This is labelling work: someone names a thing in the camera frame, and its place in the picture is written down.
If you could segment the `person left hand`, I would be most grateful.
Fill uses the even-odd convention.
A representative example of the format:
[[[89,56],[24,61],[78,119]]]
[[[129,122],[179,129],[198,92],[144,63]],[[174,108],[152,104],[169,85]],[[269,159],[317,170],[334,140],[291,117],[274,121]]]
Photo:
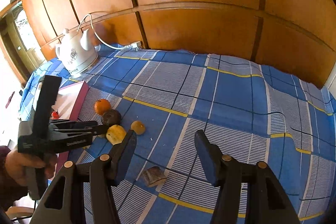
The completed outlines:
[[[8,175],[20,186],[27,186],[26,167],[44,169],[45,178],[51,179],[55,175],[57,155],[50,156],[48,162],[43,161],[37,156],[19,153],[13,149],[6,155],[5,169]]]

